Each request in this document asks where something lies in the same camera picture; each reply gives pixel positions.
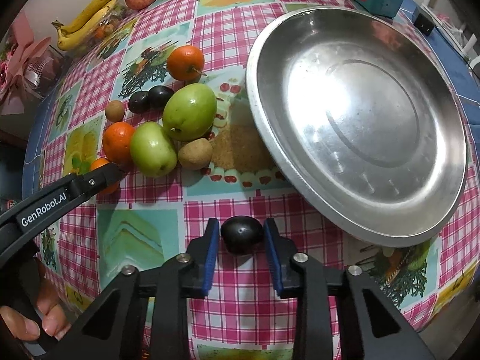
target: metal plate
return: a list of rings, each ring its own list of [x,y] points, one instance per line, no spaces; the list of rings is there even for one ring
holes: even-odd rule
[[[247,91],[285,176],[356,238],[405,247],[453,214],[467,145],[440,72],[407,37],[355,10],[308,8],[256,39]]]

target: dark purple fruit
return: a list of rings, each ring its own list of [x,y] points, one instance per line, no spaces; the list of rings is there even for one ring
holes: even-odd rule
[[[150,107],[152,107],[152,109],[164,109],[167,101],[170,100],[170,97],[172,97],[174,93],[173,89],[163,85],[150,88],[148,91]]]
[[[254,246],[263,241],[263,227],[251,216],[232,216],[220,228],[226,249],[234,255],[251,254]]]
[[[128,100],[128,109],[133,114],[142,114],[150,109],[150,103],[148,102],[148,92],[139,91],[135,92]]]

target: table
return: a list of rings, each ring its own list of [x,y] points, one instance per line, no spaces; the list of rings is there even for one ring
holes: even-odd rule
[[[300,251],[329,266],[359,264],[418,330],[469,284],[479,255],[475,144],[480,138],[480,91],[465,63],[440,35],[434,31],[425,39],[412,26],[411,0],[405,0],[389,23],[442,70],[463,110],[471,153],[465,192],[438,237],[401,250],[353,239],[292,188],[258,136],[244,86],[249,50],[276,17],[318,4],[361,9],[352,0],[157,0],[124,22],[119,32],[125,36],[108,40],[77,61],[57,93],[40,105],[25,159],[24,197],[72,170],[82,173],[103,155],[102,131],[110,125],[103,109],[108,101],[125,103],[133,91],[160,83],[179,87],[164,63],[174,47],[193,44],[202,49],[207,73],[202,81],[218,98],[210,137],[214,157],[208,168],[198,172],[176,168],[159,179],[131,172],[118,193],[91,199],[38,237],[47,276],[73,310],[84,310],[124,264],[148,269],[184,251],[203,233],[211,216],[221,222],[233,215],[261,221],[271,216]],[[148,74],[143,74],[142,60],[150,57],[156,63],[147,64]],[[160,118],[159,112],[127,112],[125,121],[136,127]],[[335,302],[330,306],[339,359]],[[288,359],[295,307],[294,300],[275,297],[261,251],[234,258],[221,245],[208,299],[189,304],[191,355],[201,360]]]

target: screw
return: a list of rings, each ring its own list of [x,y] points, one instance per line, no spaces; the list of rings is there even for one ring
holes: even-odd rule
[[[305,261],[308,260],[308,256],[305,254],[305,253],[295,253],[293,255],[293,259],[297,262],[297,263],[304,263]]]
[[[121,268],[121,272],[123,275],[125,276],[130,276],[132,273],[135,272],[135,267],[132,266],[132,265],[124,265],[122,268]]]
[[[348,268],[348,272],[353,276],[359,276],[362,274],[363,271],[358,265],[351,265]]]
[[[188,253],[177,254],[176,258],[179,263],[188,263],[188,261],[191,260],[191,257]]]

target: banana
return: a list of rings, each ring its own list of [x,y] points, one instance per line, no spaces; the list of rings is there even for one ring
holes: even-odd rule
[[[64,36],[62,33],[62,23],[54,21],[52,25],[57,29],[58,42],[57,46],[60,50],[69,51],[78,46],[87,37],[87,35],[95,28],[97,23],[112,9],[117,0],[111,0],[105,4],[105,6],[95,13],[80,30],[74,33]]]
[[[92,0],[90,4],[86,6],[86,8],[80,12],[80,14],[73,19],[73,21],[67,25],[67,26],[62,26],[60,28],[61,32],[64,34],[71,34],[75,31],[80,30],[88,20],[97,12],[99,9],[101,9],[107,2],[110,0]]]

